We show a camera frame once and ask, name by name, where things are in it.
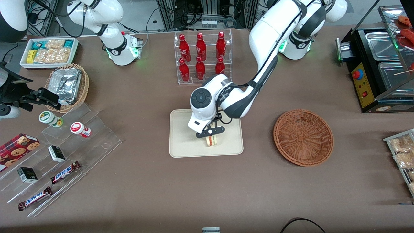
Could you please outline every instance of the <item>wicker basket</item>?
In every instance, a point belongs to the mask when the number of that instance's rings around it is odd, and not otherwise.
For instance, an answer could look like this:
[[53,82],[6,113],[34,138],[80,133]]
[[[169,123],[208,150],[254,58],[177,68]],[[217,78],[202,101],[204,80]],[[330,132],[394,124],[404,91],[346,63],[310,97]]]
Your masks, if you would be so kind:
[[[78,90],[78,94],[77,94],[77,101],[72,104],[72,105],[62,105],[60,107],[60,110],[56,110],[50,106],[46,106],[46,108],[50,111],[54,111],[54,112],[60,112],[60,113],[66,113],[68,111],[70,111],[72,108],[74,108],[75,106],[83,103],[86,99],[86,96],[88,95],[88,88],[89,88],[89,77],[88,74],[85,72],[85,70],[77,64],[70,64],[70,65],[66,65],[66,66],[62,66],[59,67],[59,70],[63,70],[63,69],[69,69],[69,68],[76,68],[79,69],[82,72],[82,77],[81,77],[81,83],[79,84],[79,90]],[[51,80],[52,74],[49,75],[48,80],[46,81],[46,85],[45,88],[47,88],[49,86],[49,82]]]
[[296,109],[283,113],[273,128],[277,149],[299,166],[316,166],[332,153],[334,138],[328,124],[311,111]]

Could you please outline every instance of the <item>beige tray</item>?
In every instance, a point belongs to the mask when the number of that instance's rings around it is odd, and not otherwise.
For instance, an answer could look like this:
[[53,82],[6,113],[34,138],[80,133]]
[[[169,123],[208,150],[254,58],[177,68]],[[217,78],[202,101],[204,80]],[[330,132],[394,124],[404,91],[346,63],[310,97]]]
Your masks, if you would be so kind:
[[[174,158],[239,155],[243,152],[240,119],[224,125],[224,133],[217,134],[217,145],[207,146],[205,138],[197,138],[195,132],[187,124],[191,117],[191,109],[177,109],[170,114],[170,155]],[[230,119],[221,112],[223,121]]]

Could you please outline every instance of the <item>clear acrylic rack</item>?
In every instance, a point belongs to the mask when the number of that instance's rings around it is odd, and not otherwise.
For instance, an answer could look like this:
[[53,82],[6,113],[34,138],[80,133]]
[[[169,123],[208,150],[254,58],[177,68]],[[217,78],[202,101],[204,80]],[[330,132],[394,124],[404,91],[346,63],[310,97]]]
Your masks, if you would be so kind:
[[[226,66],[224,69],[224,74],[232,80],[233,78],[233,56],[232,56],[232,35],[231,30],[206,30],[202,31],[203,33],[203,39],[206,43],[207,48],[207,59],[204,61],[204,65],[206,67],[206,74],[205,79],[208,77],[216,74],[216,64],[217,64],[217,57],[216,57],[216,43],[217,39],[219,37],[219,32],[224,32],[224,40],[226,41],[226,55],[224,57],[223,63]],[[180,85],[188,85],[188,84],[199,84],[201,85],[204,80],[198,80],[197,79],[197,72],[195,70],[195,65],[197,63],[197,50],[195,48],[195,45],[197,43],[197,33],[198,31],[184,31],[184,32],[176,32],[174,34],[174,51],[176,56],[176,67],[177,67],[177,80],[178,84]],[[185,35],[185,40],[187,41],[189,47],[190,47],[190,55],[191,55],[191,61],[187,62],[188,68],[190,70],[190,81],[185,83],[183,82],[183,79],[180,75],[179,70],[179,59],[181,57],[180,54],[180,40],[178,39],[178,36],[180,34]]]
[[[0,173],[1,195],[7,198],[9,204],[16,206],[16,211],[18,211],[17,207],[20,202],[26,201],[50,186],[51,196],[41,199],[22,211],[22,214],[27,217],[35,217],[121,144],[122,141],[101,121],[97,114],[98,112],[86,103],[72,109],[62,116],[64,122],[61,127],[49,126],[37,136],[41,145],[34,152]],[[88,138],[70,132],[70,126],[76,121],[82,122],[91,129],[91,135]],[[66,157],[64,162],[58,163],[52,160],[48,151],[50,145],[61,148]],[[81,167],[52,185],[50,178],[76,160],[79,161]],[[17,173],[19,167],[33,168],[38,181],[32,184],[23,183]]]

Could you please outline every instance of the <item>red switch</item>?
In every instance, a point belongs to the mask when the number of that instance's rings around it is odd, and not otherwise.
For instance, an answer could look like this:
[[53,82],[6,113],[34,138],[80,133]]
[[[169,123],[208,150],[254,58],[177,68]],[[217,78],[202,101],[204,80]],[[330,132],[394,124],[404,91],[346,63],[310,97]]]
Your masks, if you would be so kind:
[[361,73],[357,70],[357,71],[354,71],[353,73],[352,73],[352,77],[354,78],[354,79],[357,79],[357,78],[359,78],[361,76]]

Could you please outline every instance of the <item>coca-cola bottle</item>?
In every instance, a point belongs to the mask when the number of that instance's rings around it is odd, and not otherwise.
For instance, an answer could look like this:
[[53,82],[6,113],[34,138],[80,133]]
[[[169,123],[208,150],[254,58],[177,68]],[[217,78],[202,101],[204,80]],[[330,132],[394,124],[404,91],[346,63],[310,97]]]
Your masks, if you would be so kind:
[[216,74],[224,74],[224,70],[226,69],[226,66],[223,63],[223,57],[220,56],[217,59],[217,64],[216,64]]
[[203,33],[197,33],[197,44],[195,45],[197,48],[197,56],[200,56],[203,61],[207,59],[207,49],[206,49],[206,42],[203,39]]
[[219,39],[216,44],[216,57],[217,59],[226,55],[226,41],[224,40],[224,32],[219,32]]
[[185,36],[183,34],[180,34],[179,39],[180,39],[181,56],[185,59],[185,61],[190,62],[191,61],[190,47],[188,46],[187,41],[185,41]]
[[206,67],[203,63],[203,59],[198,56],[197,64],[195,65],[195,70],[197,71],[198,80],[204,80],[204,75],[206,74]]
[[187,83],[190,81],[190,70],[188,69],[187,64],[185,63],[184,58],[179,59],[180,66],[178,67],[180,70],[181,78],[183,82]]

